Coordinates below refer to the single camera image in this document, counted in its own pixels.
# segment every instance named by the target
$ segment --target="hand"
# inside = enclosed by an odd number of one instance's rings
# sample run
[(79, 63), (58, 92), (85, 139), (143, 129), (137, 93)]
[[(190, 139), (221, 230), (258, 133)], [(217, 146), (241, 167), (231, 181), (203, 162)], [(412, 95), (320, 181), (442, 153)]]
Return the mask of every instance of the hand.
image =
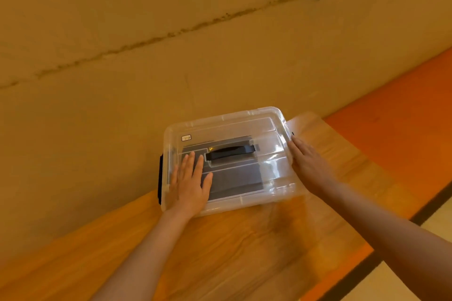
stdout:
[(292, 168), (314, 195), (324, 199), (338, 184), (328, 162), (310, 145), (292, 136), (288, 143), (293, 156)]
[(208, 173), (201, 188), (202, 166), (204, 155), (199, 155), (195, 170), (193, 164), (195, 152), (185, 155), (180, 165), (174, 168), (171, 174), (169, 192), (176, 195), (174, 209), (180, 211), (187, 220), (201, 212), (209, 199), (210, 187), (212, 186), (213, 173)]

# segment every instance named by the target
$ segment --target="table surface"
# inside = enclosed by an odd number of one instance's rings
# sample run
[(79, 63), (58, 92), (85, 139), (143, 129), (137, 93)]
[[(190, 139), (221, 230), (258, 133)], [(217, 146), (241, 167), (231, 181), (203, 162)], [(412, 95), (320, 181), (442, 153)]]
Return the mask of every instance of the table surface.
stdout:
[[(320, 117), (305, 113), (289, 127), (319, 150), (340, 180), (379, 204), (405, 218), (421, 207)], [(0, 299), (87, 300), (160, 215), (152, 191), (11, 261), (0, 270)], [(366, 245), (311, 194), (195, 218), (174, 248), (154, 299), (316, 299), (316, 288), (334, 281), (357, 252), (368, 253)]]

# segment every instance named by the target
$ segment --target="wood grain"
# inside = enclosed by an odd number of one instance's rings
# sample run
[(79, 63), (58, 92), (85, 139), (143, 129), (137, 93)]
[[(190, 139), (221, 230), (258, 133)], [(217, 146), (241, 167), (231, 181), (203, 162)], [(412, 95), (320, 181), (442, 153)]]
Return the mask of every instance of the wood grain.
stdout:
[[(289, 124), (338, 177), (404, 217), (418, 200), (318, 116)], [(151, 192), (0, 271), (0, 299), (86, 300), (161, 214)], [(307, 194), (193, 219), (161, 277), (155, 300), (295, 300), (365, 245), (341, 217)]]

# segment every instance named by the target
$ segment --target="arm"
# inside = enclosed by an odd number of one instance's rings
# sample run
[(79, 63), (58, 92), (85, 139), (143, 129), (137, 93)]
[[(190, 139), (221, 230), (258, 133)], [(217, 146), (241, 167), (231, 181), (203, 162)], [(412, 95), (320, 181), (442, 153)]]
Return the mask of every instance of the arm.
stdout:
[(418, 298), (452, 300), (452, 243), (339, 183), (326, 161), (300, 139), (292, 137), (289, 148), (306, 188), (352, 225)]
[(201, 188), (203, 155), (193, 171), (194, 152), (186, 155), (180, 170), (171, 176), (170, 193), (178, 197), (164, 212), (157, 225), (127, 257), (121, 266), (93, 296), (92, 301), (150, 300), (154, 295), (163, 266), (188, 221), (198, 214), (209, 199), (212, 173)]

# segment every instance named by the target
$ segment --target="clear plastic storage box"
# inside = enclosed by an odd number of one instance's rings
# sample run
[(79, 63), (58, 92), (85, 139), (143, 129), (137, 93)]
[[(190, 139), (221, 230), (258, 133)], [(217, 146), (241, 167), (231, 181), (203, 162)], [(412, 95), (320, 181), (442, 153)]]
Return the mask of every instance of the clear plastic storage box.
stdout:
[(267, 107), (171, 125), (164, 134), (161, 207), (173, 167), (195, 151), (204, 155), (203, 178), (213, 172), (210, 198), (200, 215), (300, 195), (291, 168), (290, 132), (281, 111)]

